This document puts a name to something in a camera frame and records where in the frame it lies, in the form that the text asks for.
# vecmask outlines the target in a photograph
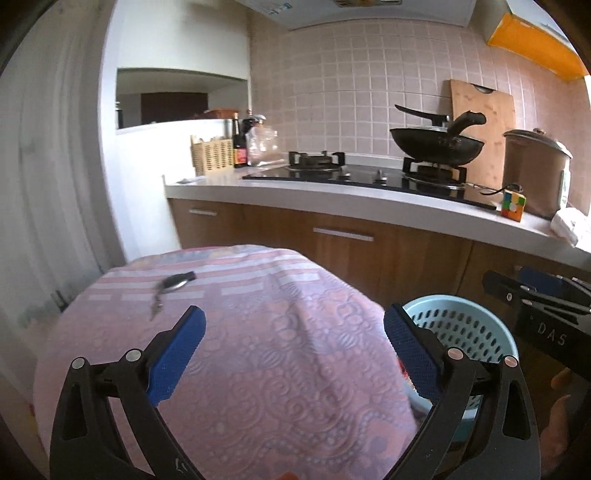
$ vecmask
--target stove burner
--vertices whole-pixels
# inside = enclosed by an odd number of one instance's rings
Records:
[[[463,167],[441,168],[432,164],[417,165],[417,171],[411,171],[413,163],[420,160],[405,158],[402,165],[402,176],[418,184],[438,187],[447,190],[464,190],[466,188],[466,169]],[[459,179],[453,178],[453,172],[458,172]]]
[[[345,154],[335,152],[331,156],[324,150],[321,155],[308,155],[307,153],[289,152],[290,163],[287,167],[290,171],[309,171],[309,172],[331,172],[340,171],[345,165]]]

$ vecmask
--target lid handle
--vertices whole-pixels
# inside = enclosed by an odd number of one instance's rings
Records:
[[[468,110],[447,126],[447,133],[452,137],[456,137],[472,125],[484,125],[485,123],[486,115],[484,113]]]
[[[412,108],[406,108],[405,106],[401,106],[401,105],[394,105],[394,106],[398,110],[400,110],[401,112],[430,120],[432,126],[434,126],[434,127],[442,127],[443,124],[446,124],[449,122],[449,115],[439,115],[438,113],[420,112],[419,110],[413,110]]]

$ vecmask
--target range hood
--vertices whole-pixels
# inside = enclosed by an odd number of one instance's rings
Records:
[[[360,18],[407,18],[465,27],[476,0],[238,0],[289,28]]]

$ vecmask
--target person's hand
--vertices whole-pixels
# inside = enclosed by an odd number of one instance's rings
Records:
[[[572,381],[572,372],[565,368],[557,374],[550,386],[558,392],[566,390]],[[570,395],[560,397],[550,409],[550,422],[540,434],[542,476],[553,472],[564,458],[569,446],[569,427],[566,401]]]

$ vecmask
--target drawer handle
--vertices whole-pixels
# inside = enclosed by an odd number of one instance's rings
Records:
[[[352,238],[354,240],[362,240],[364,242],[373,242],[373,236],[359,235],[358,233],[340,232],[338,230],[327,230],[326,228],[313,228],[314,233],[323,233],[325,235],[344,236],[345,238]]]
[[[199,210],[199,209],[196,209],[196,208],[191,208],[189,210],[189,213],[194,213],[195,215],[207,215],[207,216],[210,216],[210,217],[217,216],[217,212],[211,212],[209,210]]]

